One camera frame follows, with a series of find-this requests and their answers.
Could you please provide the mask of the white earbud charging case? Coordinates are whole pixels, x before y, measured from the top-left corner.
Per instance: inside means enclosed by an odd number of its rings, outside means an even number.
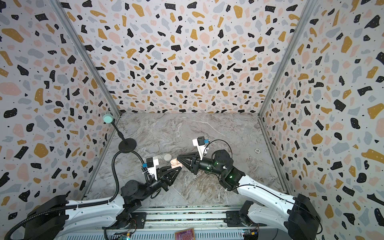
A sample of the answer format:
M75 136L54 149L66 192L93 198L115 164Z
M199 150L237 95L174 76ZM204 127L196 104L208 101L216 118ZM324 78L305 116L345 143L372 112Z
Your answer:
M170 162L170 161L172 160L172 155L171 155L171 154L165 154L165 155L164 155L164 160L165 160L166 162Z

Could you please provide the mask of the pink round earbud case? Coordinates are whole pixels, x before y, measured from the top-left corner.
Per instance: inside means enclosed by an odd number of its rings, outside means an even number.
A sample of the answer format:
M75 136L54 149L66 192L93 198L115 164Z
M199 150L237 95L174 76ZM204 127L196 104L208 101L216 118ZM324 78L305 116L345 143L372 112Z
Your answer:
M182 163L180 163L177 159L172 159L171 161L170 161L170 163L171 163L171 167L172 167L172 169L174 169L174 168L178 168L178 167L183 167L183 164Z

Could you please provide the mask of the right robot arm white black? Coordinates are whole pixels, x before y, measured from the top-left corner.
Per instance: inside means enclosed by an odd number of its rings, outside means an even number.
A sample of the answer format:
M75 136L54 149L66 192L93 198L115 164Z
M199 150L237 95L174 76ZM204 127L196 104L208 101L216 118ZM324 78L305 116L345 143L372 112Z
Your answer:
M226 150L215 151L210 159L194 152L180 155L177 160L193 174L205 171L217 175L225 190L250 198L239 213L244 225L265 224L286 232L293 240L314 240L323 230L308 197L280 193L257 182L234 167Z

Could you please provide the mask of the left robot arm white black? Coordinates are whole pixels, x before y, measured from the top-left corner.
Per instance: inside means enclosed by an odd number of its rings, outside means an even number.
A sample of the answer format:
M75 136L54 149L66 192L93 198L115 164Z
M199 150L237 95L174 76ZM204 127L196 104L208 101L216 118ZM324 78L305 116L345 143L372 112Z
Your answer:
M158 178L150 183L130 180L110 198L68 201L64 195L56 196L12 227L5 239L10 240L21 227L25 229L25 240L53 240L93 227L121 229L130 223L132 212L141 207L143 200L153 197L161 189L167 191L181 169L170 166L157 169Z

